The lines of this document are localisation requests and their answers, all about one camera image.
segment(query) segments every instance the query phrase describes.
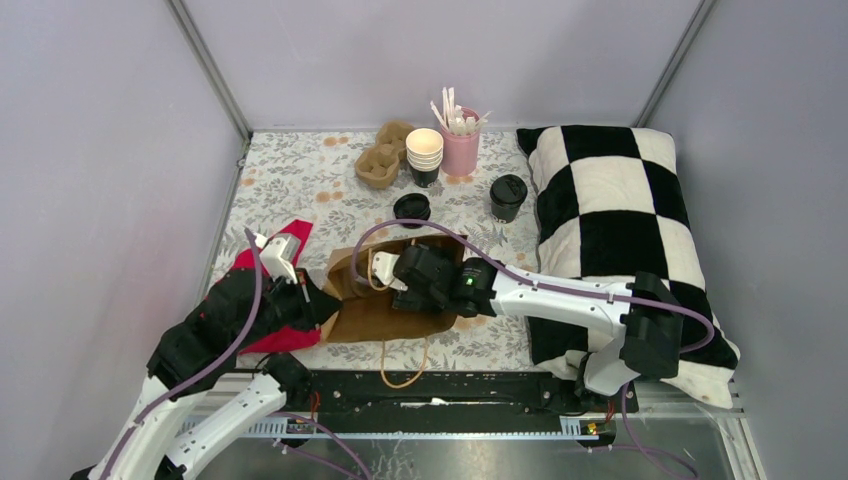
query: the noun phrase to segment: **floral tablecloth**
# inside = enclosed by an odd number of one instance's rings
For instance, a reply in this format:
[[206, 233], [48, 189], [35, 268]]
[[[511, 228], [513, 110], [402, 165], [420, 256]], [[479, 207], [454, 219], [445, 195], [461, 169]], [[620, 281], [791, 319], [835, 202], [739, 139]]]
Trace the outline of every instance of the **floral tablecloth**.
[[[337, 248], [352, 246], [368, 227], [393, 218], [392, 205], [402, 195], [424, 192], [430, 198], [430, 220], [465, 233], [496, 259], [536, 271], [538, 227], [535, 192], [518, 218], [499, 224], [489, 211], [489, 186], [513, 173], [530, 186], [530, 170], [512, 132], [483, 133], [477, 170], [467, 177], [441, 173], [429, 189], [412, 183], [401, 170], [394, 184], [373, 190], [354, 175], [353, 162], [374, 143], [375, 132], [256, 133], [247, 155], [241, 184], [233, 202], [212, 273], [217, 281], [235, 255], [247, 248], [243, 228], [269, 235], [291, 220], [313, 222], [314, 228], [298, 263], [319, 286], [326, 280], [327, 259]], [[428, 229], [391, 227], [372, 241], [431, 233]], [[446, 332], [430, 337], [428, 370], [527, 370], [530, 361], [523, 319], [477, 317], [458, 319]], [[423, 340], [387, 342], [387, 370], [416, 370]], [[296, 352], [308, 368], [377, 369], [380, 342], [319, 345]], [[261, 355], [244, 355], [239, 365], [255, 365]]]

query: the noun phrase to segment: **white panel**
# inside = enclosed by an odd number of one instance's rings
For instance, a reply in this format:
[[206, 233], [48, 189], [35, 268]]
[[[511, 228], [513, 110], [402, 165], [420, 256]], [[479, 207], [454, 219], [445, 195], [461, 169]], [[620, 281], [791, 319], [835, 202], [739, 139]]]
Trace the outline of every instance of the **white panel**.
[[329, 129], [435, 123], [445, 85], [492, 125], [630, 124], [698, 0], [187, 3], [254, 128]]
[[844, 0], [719, 2], [650, 124], [771, 480], [845, 477], [846, 25]]
[[240, 141], [163, 1], [5, 2], [0, 58], [0, 478], [69, 478], [193, 307]]

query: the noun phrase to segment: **pillow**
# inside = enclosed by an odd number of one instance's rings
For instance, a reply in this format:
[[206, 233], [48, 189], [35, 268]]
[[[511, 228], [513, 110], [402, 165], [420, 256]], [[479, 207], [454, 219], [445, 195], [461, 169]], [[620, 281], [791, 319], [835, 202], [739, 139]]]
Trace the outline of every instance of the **pillow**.
[[[588, 281], [632, 281], [638, 271], [663, 279], [684, 307], [713, 319], [715, 338], [681, 355], [678, 376], [663, 380], [711, 405], [730, 408], [727, 386], [739, 350], [720, 330], [677, 180], [674, 141], [650, 129], [569, 125], [519, 129], [538, 191], [540, 272]], [[558, 376], [611, 338], [529, 318], [533, 362]], [[686, 317], [682, 345], [706, 328]]]

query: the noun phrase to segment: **pink container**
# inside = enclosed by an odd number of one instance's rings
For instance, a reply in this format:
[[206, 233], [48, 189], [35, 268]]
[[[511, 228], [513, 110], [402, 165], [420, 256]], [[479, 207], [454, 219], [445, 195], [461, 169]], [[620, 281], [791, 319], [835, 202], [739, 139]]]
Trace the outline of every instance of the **pink container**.
[[[470, 108], [462, 107], [465, 118], [474, 117], [480, 119], [480, 115]], [[454, 177], [471, 175], [477, 168], [477, 151], [480, 148], [480, 131], [473, 135], [454, 135], [439, 126], [442, 137], [445, 139], [444, 157], [442, 158], [442, 171]]]

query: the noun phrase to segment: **black lid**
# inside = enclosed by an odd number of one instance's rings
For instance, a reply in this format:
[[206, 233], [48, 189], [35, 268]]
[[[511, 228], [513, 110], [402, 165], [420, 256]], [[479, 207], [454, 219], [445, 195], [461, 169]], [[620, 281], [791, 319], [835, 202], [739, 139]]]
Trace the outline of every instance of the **black lid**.
[[[430, 200], [421, 193], [404, 195], [395, 202], [395, 218], [430, 219]], [[403, 225], [406, 228], [421, 228], [421, 225]]]
[[527, 198], [527, 184], [517, 175], [504, 175], [492, 183], [489, 195], [498, 205], [521, 205]]

